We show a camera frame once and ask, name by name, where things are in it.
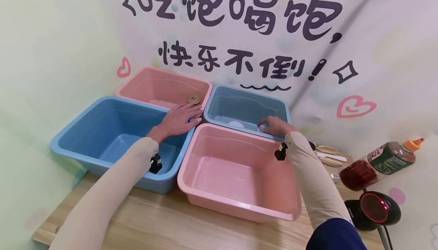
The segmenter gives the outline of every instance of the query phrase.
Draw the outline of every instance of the exclamation mark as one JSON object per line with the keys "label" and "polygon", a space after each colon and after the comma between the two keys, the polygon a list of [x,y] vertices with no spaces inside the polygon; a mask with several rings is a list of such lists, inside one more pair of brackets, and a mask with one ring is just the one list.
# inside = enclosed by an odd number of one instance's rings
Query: exclamation mark
{"label": "exclamation mark", "polygon": [[309,76],[309,81],[313,81],[315,79],[315,76],[319,74],[319,72],[322,70],[322,68],[325,66],[325,63],[327,63],[327,60],[321,59],[319,63],[316,65],[316,67],[312,71],[312,75]]}

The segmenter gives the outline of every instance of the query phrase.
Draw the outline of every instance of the coin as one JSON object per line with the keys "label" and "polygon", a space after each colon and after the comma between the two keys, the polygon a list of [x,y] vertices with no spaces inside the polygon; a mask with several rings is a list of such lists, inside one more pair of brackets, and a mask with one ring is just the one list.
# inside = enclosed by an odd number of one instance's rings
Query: coin
{"label": "coin", "polygon": [[187,103],[190,103],[190,102],[192,102],[192,101],[194,101],[194,104],[195,104],[195,105],[198,105],[198,104],[201,102],[201,99],[199,98],[198,95],[190,95],[190,96],[187,98]]}

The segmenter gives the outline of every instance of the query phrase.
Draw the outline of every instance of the pink heart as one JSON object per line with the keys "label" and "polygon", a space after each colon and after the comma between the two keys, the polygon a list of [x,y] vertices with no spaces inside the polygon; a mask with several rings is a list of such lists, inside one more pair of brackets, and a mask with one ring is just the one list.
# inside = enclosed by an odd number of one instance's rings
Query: pink heart
{"label": "pink heart", "polygon": [[[349,106],[345,106],[350,100],[355,100],[354,107],[351,108]],[[363,101],[362,96],[360,95],[351,95],[349,97],[345,97],[338,105],[338,111],[336,113],[338,118],[356,118],[362,117],[370,112],[372,112],[377,107],[377,104],[373,101]]]}
{"label": "pink heart", "polygon": [[122,65],[117,69],[117,76],[119,78],[128,77],[131,74],[131,64],[129,60],[125,57],[122,58]]}

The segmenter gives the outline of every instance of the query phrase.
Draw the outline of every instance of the bottle label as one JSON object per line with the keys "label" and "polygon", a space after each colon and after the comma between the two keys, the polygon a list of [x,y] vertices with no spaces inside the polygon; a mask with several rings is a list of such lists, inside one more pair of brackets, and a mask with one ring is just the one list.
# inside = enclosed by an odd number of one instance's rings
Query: bottle label
{"label": "bottle label", "polygon": [[413,164],[410,161],[395,156],[386,144],[368,154],[367,159],[375,170],[384,175],[394,174]]}

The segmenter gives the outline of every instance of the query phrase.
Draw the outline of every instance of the beige arm sleeve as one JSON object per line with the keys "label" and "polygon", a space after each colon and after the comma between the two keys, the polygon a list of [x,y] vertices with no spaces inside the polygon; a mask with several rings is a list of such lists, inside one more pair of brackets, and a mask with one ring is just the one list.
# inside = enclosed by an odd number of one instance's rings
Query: beige arm sleeve
{"label": "beige arm sleeve", "polygon": [[288,146],[286,154],[294,166],[313,229],[331,218],[343,218],[351,222],[343,199],[308,140],[301,133],[293,131],[286,135],[285,143]]}
{"label": "beige arm sleeve", "polygon": [[157,152],[151,138],[135,142],[73,208],[49,249],[101,249],[110,219]]}

